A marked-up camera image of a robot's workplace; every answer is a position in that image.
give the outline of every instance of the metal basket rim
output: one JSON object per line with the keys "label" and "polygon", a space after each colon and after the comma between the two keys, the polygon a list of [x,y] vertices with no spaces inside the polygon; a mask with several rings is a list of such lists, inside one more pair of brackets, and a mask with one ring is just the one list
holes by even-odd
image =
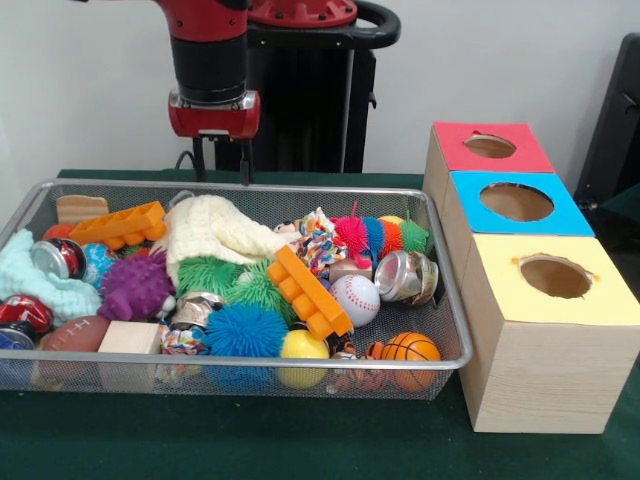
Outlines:
{"label": "metal basket rim", "polygon": [[218,357],[218,356],[171,356],[171,355],[140,355],[140,354],[110,354],[95,352],[45,352],[40,350],[0,350],[0,360],[31,360],[52,362],[97,362],[97,363],[132,363],[132,364],[163,364],[163,365],[211,365],[237,367],[275,367],[275,368],[329,368],[329,369],[375,369],[375,370],[456,370],[464,367],[472,356],[472,343],[467,325],[466,314],[460,294],[453,276],[451,260],[446,248],[446,241],[437,215],[433,200],[424,192],[402,188],[374,188],[374,187],[327,187],[300,185],[240,185],[228,183],[197,183],[197,182],[164,182],[137,180],[99,180],[99,179],[51,179],[35,184],[25,195],[24,200],[11,216],[0,232],[0,248],[3,248],[10,236],[17,231],[25,214],[38,202],[42,203],[47,192],[58,186],[113,186],[113,187],[144,187],[144,188],[180,188],[187,190],[212,189],[228,191],[262,191],[262,192],[316,192],[316,193],[354,193],[354,194],[398,194],[415,197],[425,203],[429,216],[431,233],[438,255],[440,273],[449,296],[453,320],[460,340],[460,356],[455,360],[444,361],[407,361],[407,360],[340,360],[328,359],[286,359],[286,358],[255,358],[255,357]]}

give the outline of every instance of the stacked wooden boxes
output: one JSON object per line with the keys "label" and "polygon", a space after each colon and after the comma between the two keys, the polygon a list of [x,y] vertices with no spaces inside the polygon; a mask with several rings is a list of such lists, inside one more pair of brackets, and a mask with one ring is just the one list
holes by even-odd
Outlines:
{"label": "stacked wooden boxes", "polygon": [[471,328],[476,431],[601,433],[640,306],[526,125],[436,123],[434,199]]}

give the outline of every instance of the purple spiky ball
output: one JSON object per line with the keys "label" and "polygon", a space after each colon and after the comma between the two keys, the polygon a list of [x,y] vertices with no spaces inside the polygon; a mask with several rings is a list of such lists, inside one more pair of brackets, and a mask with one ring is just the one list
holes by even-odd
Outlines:
{"label": "purple spiky ball", "polygon": [[109,320],[146,320],[156,315],[175,288],[166,272],[166,253],[118,260],[102,280],[104,303],[98,310]]}

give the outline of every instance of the red square top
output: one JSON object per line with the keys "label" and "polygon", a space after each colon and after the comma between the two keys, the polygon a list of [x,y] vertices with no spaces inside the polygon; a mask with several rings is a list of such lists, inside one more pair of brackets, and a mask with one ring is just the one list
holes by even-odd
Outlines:
{"label": "red square top", "polygon": [[527,124],[436,122],[433,128],[449,170],[555,171]]}

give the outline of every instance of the yellow square top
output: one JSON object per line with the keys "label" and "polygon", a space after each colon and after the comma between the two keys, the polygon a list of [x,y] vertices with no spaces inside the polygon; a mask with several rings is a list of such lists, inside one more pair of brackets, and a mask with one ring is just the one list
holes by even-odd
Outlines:
{"label": "yellow square top", "polygon": [[595,238],[473,238],[506,320],[640,325],[640,304]]}

